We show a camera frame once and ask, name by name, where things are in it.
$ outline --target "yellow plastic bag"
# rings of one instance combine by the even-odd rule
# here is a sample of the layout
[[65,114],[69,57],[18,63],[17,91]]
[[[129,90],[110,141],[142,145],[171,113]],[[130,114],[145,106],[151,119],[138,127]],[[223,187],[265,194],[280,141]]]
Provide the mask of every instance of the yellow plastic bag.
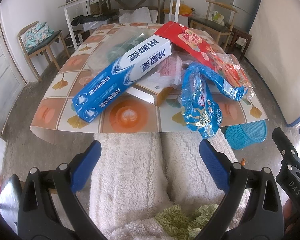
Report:
[[[176,2],[173,2],[173,6],[172,6],[172,14],[175,14],[176,13]],[[169,13],[170,12],[170,9],[163,9],[162,10],[164,13]],[[180,9],[179,9],[179,15],[183,15],[183,16],[187,16],[189,14],[192,13],[192,10],[189,6],[181,3],[180,4]]]

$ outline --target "wooden chair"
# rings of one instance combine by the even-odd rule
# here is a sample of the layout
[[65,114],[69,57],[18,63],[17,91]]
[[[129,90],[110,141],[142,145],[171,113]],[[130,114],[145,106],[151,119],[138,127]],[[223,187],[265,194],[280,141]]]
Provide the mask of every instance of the wooden chair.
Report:
[[30,65],[32,72],[37,76],[37,78],[38,78],[39,81],[42,81],[41,76],[39,75],[39,73],[37,72],[37,70],[35,69],[35,67],[34,67],[34,65],[33,65],[32,61],[31,61],[32,57],[34,57],[35,55],[38,55],[40,53],[41,55],[44,55],[46,57],[46,59],[48,61],[48,64],[50,64],[51,61],[50,61],[50,58],[49,58],[49,56],[47,54],[47,52],[48,52],[50,54],[50,57],[52,58],[52,61],[55,63],[57,69],[60,70],[59,64],[57,63],[57,60],[54,57],[54,55],[52,53],[52,50],[50,48],[50,45],[53,42],[58,42],[57,41],[58,39],[62,41],[63,46],[65,47],[65,51],[66,51],[68,57],[70,57],[70,54],[68,52],[68,49],[67,49],[65,40],[63,39],[61,31],[54,32],[52,34],[52,36],[50,36],[50,37],[46,38],[45,40],[41,41],[37,46],[33,47],[29,52],[27,52],[26,48],[25,48],[25,46],[23,44],[23,41],[21,39],[21,35],[24,34],[24,33],[26,33],[30,28],[32,28],[33,26],[35,26],[37,23],[39,23],[39,21],[36,21],[34,23],[31,23],[27,27],[24,27],[18,33],[18,38],[19,38],[21,47],[23,49],[23,52],[24,52],[24,54],[26,56],[26,60],[27,60],[28,64]]
[[[211,0],[206,0],[206,2],[209,3],[206,18],[202,19],[202,18],[197,18],[197,17],[190,17],[189,18],[190,28],[196,28],[198,26],[198,27],[202,27],[202,28],[204,28],[204,29],[206,29],[206,30],[208,30],[212,33],[216,33],[218,35],[217,38],[215,39],[215,41],[217,43],[219,42],[221,36],[227,35],[227,39],[226,39],[225,45],[223,47],[223,50],[226,50],[228,41],[230,39],[231,31],[232,31],[232,28],[233,28],[233,25],[234,25],[234,17],[235,17],[235,14],[238,13],[238,11],[235,8],[233,8],[231,5],[228,5],[226,3],[215,2],[215,1],[211,1]],[[221,6],[223,8],[226,8],[228,10],[234,11],[234,16],[232,18],[229,29],[222,26],[222,25],[220,25],[220,24],[218,24],[218,23],[216,23],[216,22],[208,20],[212,3],[216,4],[218,6]]]

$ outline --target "teal floral fabric bag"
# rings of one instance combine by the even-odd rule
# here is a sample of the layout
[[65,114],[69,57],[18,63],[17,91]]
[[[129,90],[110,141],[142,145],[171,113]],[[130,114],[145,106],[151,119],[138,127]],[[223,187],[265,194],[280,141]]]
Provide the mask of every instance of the teal floral fabric bag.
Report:
[[50,37],[53,33],[54,31],[49,26],[46,26],[46,22],[37,23],[29,31],[27,31],[24,37],[23,44],[26,51],[29,52],[33,47]]

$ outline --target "white door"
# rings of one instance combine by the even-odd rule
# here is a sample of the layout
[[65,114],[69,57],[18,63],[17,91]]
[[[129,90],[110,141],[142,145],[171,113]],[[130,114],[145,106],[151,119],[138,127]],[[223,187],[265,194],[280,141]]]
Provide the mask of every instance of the white door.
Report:
[[0,134],[24,86],[25,82],[10,57],[0,29]]

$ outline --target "chair backrest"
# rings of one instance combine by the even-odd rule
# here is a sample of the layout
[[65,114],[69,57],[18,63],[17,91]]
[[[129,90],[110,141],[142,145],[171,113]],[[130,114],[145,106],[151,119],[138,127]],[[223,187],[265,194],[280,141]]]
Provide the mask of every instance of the chair backrest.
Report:
[[223,8],[225,8],[225,9],[228,9],[228,10],[234,12],[234,15],[233,15],[233,17],[232,17],[232,21],[231,21],[231,23],[230,23],[230,28],[229,28],[229,30],[232,31],[232,28],[233,28],[233,25],[234,25],[234,17],[235,17],[235,14],[238,13],[238,10],[236,10],[236,9],[233,8],[231,5],[226,4],[226,3],[216,2],[216,1],[212,1],[212,0],[206,0],[206,2],[209,3],[207,15],[206,15],[206,19],[209,18],[209,13],[210,13],[210,8],[211,8],[211,4],[212,4],[212,3],[215,4],[215,5],[218,5],[218,6],[220,6],[220,7],[223,7]]
[[35,26],[37,23],[39,23],[39,21],[36,21],[34,23],[31,23],[30,25],[28,25],[27,27],[24,27],[21,31],[19,31],[17,37],[19,38],[19,41],[20,41],[20,44],[21,44],[21,47],[23,49],[23,52],[27,54],[27,51],[26,51],[26,48],[25,48],[25,45],[23,44],[23,41],[22,41],[22,38],[21,38],[21,35],[26,33],[26,31],[28,31],[30,28],[32,28],[33,26]]

